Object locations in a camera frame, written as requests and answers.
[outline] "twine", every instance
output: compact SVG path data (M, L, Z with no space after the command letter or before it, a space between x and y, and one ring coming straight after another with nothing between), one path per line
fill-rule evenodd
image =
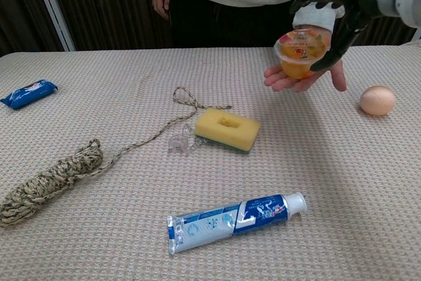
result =
M180 89L188 94L188 101L182 101L176 95L177 91ZM176 122L191 118L198 109L232 108L230 105L223 107L202 105L196 100L191 92L184 87L177 87L174 90L173 101L182 105L192 106L194 107L194 110L188 115L177 116L176 118L169 120L149 139L123 147L106 165L101 167L100 165L103 162L103 151L100 148L101 143L97 139L91 140L87 146L78 149L72 156L59 160L55 166L40 172L36 177L19 185L7 194L0 205L0 226L11 226L26 220L40 210L45 202L63 191L73 188L73 185L77 180L97 176L115 164L124 153L155 140L169 126Z

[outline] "plastic cup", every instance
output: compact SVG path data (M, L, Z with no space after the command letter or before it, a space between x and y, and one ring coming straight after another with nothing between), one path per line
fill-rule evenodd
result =
M311 65L320 60L328 50L322 35L312 29L288 32L276 41L274 48L280 58L282 70L294 79L310 77L313 74Z

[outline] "sponge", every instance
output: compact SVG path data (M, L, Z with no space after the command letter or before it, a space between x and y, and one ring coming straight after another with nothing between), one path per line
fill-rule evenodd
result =
M195 123L195 134L237 149L250 152L260 129L260 122L220 109L207 109Z

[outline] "black pants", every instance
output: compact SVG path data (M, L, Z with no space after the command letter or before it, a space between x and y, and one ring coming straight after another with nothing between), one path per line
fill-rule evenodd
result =
M292 1L237 8L207 0L170 0L175 47L271 47L291 31Z

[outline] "person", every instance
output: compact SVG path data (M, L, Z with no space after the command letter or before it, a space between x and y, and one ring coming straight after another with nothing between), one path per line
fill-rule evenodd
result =
M298 28L312 28L330 43L335 21L344 14L343 7L314 4L294 15L289 8L294 0L152 0L154 10L169 20L175 47L270 47L285 33ZM329 69L334 87L346 90L343 63ZM264 84L274 91L293 88L308 90L326 71L310 78L289 78L280 66L264 72Z

